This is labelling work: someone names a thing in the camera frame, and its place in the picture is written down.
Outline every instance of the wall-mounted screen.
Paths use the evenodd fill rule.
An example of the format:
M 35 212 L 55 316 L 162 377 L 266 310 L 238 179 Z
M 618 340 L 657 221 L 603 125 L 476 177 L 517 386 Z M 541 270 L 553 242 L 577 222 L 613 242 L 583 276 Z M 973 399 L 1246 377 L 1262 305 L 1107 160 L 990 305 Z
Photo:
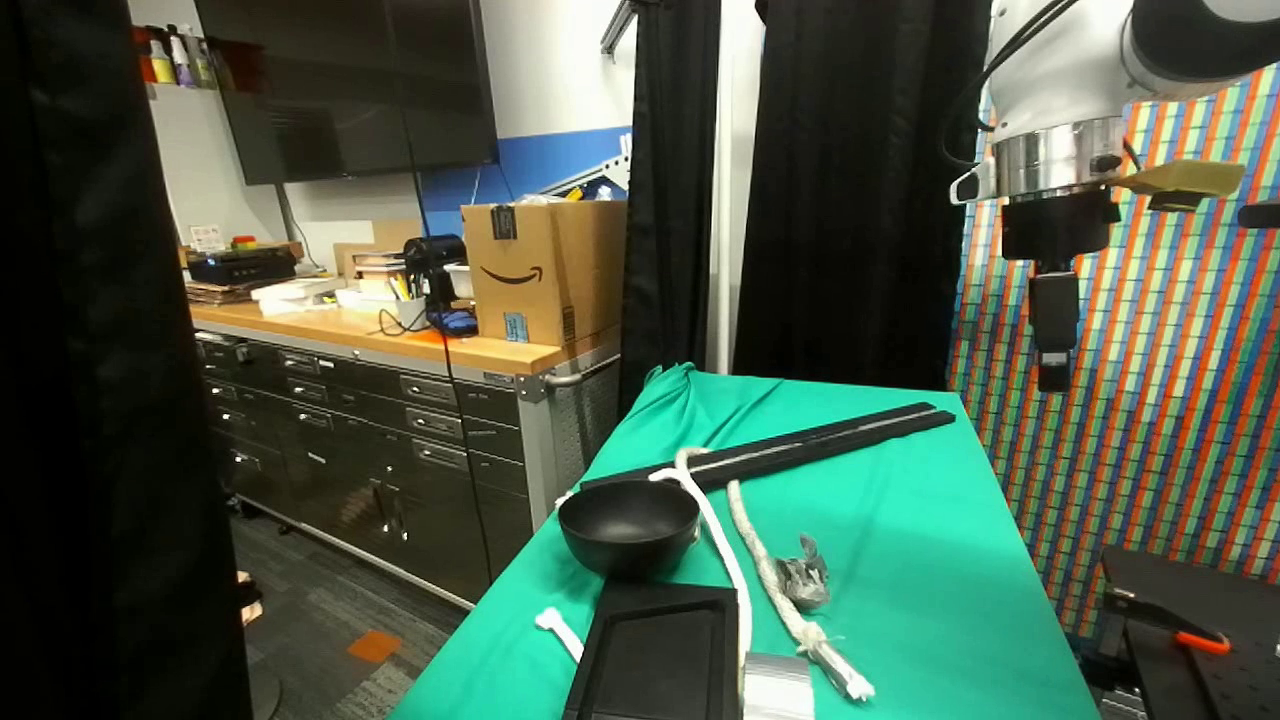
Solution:
M 197 0 L 245 183 L 496 160 L 481 0 Z

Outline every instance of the floor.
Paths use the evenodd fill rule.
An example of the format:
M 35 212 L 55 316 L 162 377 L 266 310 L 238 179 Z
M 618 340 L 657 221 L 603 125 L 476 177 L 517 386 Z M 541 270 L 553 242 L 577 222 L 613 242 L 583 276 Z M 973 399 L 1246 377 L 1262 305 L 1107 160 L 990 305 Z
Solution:
M 249 625 L 261 720 L 386 720 L 461 606 L 261 510 L 231 510 L 240 566 L 266 591 Z

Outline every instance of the checkered wall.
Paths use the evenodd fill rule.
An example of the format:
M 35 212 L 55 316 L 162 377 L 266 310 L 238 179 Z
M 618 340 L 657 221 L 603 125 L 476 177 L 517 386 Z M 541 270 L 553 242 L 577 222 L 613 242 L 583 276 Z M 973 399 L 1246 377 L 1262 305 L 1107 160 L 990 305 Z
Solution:
M 968 217 L 956 294 L 952 386 L 1073 634 L 1095 631 L 1103 542 L 1280 582 L 1280 233 L 1238 222 L 1280 198 L 1280 71 L 1137 104 L 1129 139 L 1145 163 L 1249 173 L 1187 217 L 1111 193 L 1111 248 L 1077 259 L 1073 392 L 1038 386 L 1031 267 L 1000 259 L 996 204 Z

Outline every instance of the wooden countertop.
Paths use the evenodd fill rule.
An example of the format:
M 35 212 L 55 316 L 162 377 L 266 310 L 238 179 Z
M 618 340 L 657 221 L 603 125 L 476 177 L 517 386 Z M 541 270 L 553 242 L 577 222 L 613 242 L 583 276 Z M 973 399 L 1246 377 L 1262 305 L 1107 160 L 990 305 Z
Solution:
M 266 316 L 257 305 L 187 305 L 192 322 L 206 331 L 231 331 L 257 340 L 285 340 L 319 353 L 341 353 L 355 360 L 392 364 L 437 364 L 458 370 L 496 370 L 496 377 L 543 377 L 567 355 L 553 342 L 508 342 L 489 335 L 440 335 L 425 331 L 386 331 L 376 316 L 352 316 L 346 308 L 312 308 L 287 316 Z

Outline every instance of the black curtain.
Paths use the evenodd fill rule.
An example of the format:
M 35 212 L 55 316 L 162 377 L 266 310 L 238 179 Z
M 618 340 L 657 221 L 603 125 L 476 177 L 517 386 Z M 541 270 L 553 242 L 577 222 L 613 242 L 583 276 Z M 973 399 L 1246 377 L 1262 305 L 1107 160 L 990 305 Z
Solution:
M 990 0 L 760 12 L 735 370 L 943 386 Z
M 130 9 L 4 5 L 0 107 L 4 704 L 253 717 L 231 531 Z
M 621 409 L 709 348 L 722 0 L 637 0 Z

